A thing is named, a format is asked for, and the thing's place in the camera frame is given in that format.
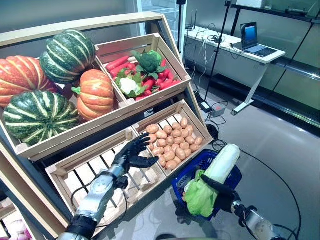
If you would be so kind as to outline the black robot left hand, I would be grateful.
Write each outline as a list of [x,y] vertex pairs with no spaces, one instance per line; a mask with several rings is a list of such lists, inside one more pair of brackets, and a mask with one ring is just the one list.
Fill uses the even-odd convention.
[[123,149],[115,156],[111,169],[119,168],[120,176],[127,174],[131,167],[133,168],[149,168],[153,166],[159,160],[158,156],[144,157],[139,154],[147,149],[149,145],[150,137],[149,133],[143,133],[136,137],[129,143],[127,143]]

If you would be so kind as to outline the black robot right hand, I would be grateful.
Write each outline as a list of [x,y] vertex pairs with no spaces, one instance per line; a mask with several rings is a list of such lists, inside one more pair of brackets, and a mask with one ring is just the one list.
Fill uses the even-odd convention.
[[205,174],[201,176],[201,179],[212,189],[218,192],[217,198],[213,207],[221,209],[227,213],[235,213],[237,209],[234,203],[240,201],[239,194],[231,189],[229,186],[215,181]]

